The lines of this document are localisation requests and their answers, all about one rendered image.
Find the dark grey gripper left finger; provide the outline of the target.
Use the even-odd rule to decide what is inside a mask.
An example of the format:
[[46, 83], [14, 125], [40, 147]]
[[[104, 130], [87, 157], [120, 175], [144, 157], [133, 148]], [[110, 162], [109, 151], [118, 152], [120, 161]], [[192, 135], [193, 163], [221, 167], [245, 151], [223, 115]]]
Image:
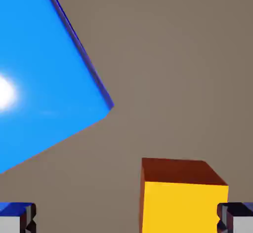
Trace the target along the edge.
[[0, 202], [0, 233], [37, 233], [37, 207], [31, 202]]

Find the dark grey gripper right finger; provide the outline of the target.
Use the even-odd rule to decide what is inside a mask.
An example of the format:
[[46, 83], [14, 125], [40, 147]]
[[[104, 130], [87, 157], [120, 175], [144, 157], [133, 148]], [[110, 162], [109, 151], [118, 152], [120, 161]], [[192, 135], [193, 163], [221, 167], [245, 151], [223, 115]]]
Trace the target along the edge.
[[217, 233], [253, 233], [253, 202], [219, 203]]

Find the small yellow cube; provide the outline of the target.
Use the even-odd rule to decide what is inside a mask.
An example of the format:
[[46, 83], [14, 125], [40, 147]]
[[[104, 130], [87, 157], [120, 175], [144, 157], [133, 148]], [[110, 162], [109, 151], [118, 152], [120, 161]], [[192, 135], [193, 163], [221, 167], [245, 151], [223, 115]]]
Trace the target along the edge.
[[141, 160], [139, 233], [217, 233], [228, 184], [202, 160]]

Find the large blue box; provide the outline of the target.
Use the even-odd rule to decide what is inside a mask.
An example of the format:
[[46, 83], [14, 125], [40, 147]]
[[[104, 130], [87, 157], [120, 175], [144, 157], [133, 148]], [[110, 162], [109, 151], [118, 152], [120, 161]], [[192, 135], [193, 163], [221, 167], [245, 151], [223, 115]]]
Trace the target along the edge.
[[0, 174], [113, 105], [58, 0], [0, 0]]

